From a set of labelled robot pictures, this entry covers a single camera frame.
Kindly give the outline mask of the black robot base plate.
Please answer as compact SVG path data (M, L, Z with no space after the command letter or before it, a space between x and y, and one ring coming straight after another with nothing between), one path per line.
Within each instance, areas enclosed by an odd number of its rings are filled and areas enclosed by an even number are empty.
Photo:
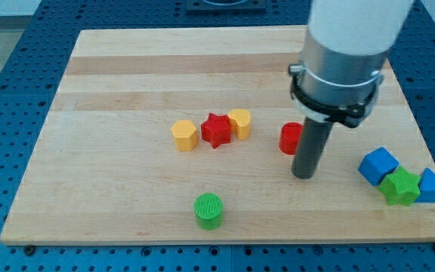
M187 14L203 14L205 12L265 12L267 0L186 0Z

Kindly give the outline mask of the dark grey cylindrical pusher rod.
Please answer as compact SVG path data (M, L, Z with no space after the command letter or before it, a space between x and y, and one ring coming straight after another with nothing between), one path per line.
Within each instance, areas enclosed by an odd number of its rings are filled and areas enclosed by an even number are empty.
M300 179L312 178L326 146L332 122L317 122L306 118L292 162L292 174Z

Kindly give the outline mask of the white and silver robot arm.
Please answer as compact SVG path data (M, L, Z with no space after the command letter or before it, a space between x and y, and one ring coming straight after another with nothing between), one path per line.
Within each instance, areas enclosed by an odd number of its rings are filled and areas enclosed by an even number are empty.
M378 99L382 67L413 0L314 0L303 48L288 68L305 117L292 174L312 178L332 126L356 128Z

